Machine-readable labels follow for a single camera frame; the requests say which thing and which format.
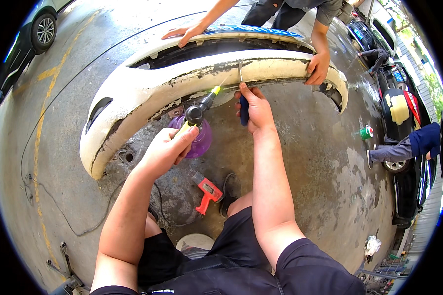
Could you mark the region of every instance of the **metal stand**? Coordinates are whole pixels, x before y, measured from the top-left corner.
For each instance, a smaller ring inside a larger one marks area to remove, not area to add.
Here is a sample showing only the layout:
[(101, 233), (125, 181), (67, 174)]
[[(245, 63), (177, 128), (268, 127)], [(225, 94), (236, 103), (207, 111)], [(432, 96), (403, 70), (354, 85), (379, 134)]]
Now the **metal stand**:
[(61, 286), (52, 291), (50, 295), (72, 295), (72, 291), (74, 289), (79, 292), (80, 295), (82, 295), (83, 289), (90, 292), (90, 289), (86, 286), (83, 286), (82, 281), (79, 280), (79, 278), (72, 272), (71, 264), (69, 262), (69, 255), (65, 253), (66, 249), (67, 245), (65, 244), (65, 242), (61, 242), (59, 250), (61, 252), (63, 260), (65, 261), (65, 271), (61, 271), (56, 266), (54, 266), (51, 260), (48, 259), (46, 261), (46, 264), (50, 269), (56, 271), (58, 274), (67, 279), (64, 283), (62, 283)]

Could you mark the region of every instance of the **blue license plate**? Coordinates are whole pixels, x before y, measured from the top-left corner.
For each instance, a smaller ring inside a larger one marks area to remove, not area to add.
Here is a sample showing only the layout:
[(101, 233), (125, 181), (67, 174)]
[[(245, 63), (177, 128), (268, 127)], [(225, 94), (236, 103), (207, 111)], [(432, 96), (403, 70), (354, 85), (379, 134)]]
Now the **blue license plate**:
[(227, 26), (209, 26), (205, 31), (205, 35), (216, 34), (220, 32), (264, 32), (273, 35), (279, 36), (291, 36), (291, 37), (300, 37), (303, 38), (302, 35), (299, 35), (295, 32), (288, 32), (284, 30), (278, 29), (268, 29), (261, 28), (256, 26), (246, 26), (246, 25), (227, 25)]
[(353, 32), (356, 34), (356, 36), (358, 36), (360, 40), (364, 38), (363, 34), (361, 34), (361, 32), (358, 29), (353, 29)]
[(399, 73), (399, 71), (394, 71), (394, 76), (396, 76), (397, 82), (403, 82), (402, 75)]

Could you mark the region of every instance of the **man's left hand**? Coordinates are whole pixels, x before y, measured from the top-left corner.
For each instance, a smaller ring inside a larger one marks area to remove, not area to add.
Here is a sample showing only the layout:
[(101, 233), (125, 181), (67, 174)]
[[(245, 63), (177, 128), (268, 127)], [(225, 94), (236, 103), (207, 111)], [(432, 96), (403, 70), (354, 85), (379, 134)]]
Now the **man's left hand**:
[(178, 131), (173, 128), (162, 129), (155, 136), (136, 168), (147, 170), (156, 180), (169, 171), (172, 165), (180, 163), (190, 151), (192, 142), (198, 135), (198, 128), (190, 127), (174, 138)]
[(320, 85), (326, 78), (330, 66), (330, 54), (316, 54), (308, 64), (307, 72), (313, 73), (305, 82), (305, 85)]

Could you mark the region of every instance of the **blue tool handle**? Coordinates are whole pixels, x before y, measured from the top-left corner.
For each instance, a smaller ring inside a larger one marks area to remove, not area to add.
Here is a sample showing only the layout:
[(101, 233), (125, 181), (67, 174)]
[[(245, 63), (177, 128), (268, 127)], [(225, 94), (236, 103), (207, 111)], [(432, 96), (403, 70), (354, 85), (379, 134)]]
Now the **blue tool handle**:
[(241, 125), (246, 127), (248, 126), (249, 120), (249, 103), (243, 95), (241, 95), (241, 97), (239, 98), (239, 103), (241, 103), (241, 109), (239, 110), (239, 113), (241, 114)]

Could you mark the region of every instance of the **wet floor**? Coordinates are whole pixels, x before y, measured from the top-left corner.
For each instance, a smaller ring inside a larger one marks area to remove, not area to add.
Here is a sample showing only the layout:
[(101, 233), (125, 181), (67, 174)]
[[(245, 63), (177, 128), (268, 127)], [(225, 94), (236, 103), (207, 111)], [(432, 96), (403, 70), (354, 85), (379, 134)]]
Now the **wet floor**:
[[(238, 5), (251, 2), (242, 0)], [(108, 175), (95, 181), (80, 161), (79, 141), (96, 91), (136, 50), (202, 14), (180, 16), (204, 11), (212, 3), (76, 1), (59, 15), (53, 46), (36, 56), (13, 94), (0, 106), (0, 209), (18, 253), (48, 291), (62, 282), (45, 263), (51, 259), (59, 267), (64, 266), (59, 254), (61, 241), (67, 243), (75, 273), (85, 284), (91, 284), (99, 222), (153, 136), (170, 122), (165, 115), (146, 125), (122, 147), (121, 156), (108, 164)], [(248, 9), (233, 8), (216, 24), (240, 23)], [(314, 19), (311, 11), (291, 30), (310, 36)], [(143, 32), (112, 48), (78, 74), (99, 54), (139, 31)], [(383, 136), (374, 81), (356, 57), (343, 23), (333, 20), (327, 37), (332, 62), (348, 79), (349, 101), (342, 115), (330, 99), (302, 83), (264, 86), (262, 91), (271, 104), (280, 135), (301, 230), (354, 273), (363, 261), (364, 241), (369, 235), (377, 235), (383, 244), (366, 268), (372, 269), (387, 253), (396, 230), (391, 225), (395, 205), (389, 175), (380, 165), (370, 170), (366, 162), (366, 149)], [(21, 164), (26, 141), (49, 103)], [(207, 113), (213, 141), (206, 154), (184, 160), (156, 181), (151, 203), (159, 216), (162, 207), (167, 221), (161, 219), (160, 225), (167, 228), (173, 242), (188, 233), (216, 238), (223, 227), (224, 219), (216, 204), (211, 204), (203, 217), (195, 213), (202, 192), (187, 176), (190, 169), (200, 171), (219, 188), (224, 176), (233, 171), (241, 179), (242, 192), (251, 190), (252, 137), (239, 124), (233, 105), (234, 100)], [(376, 132), (368, 142), (358, 134), (366, 124)], [(131, 161), (124, 156), (126, 153), (133, 156)], [(26, 182), (31, 200), (21, 178), (28, 173), (44, 185)]]

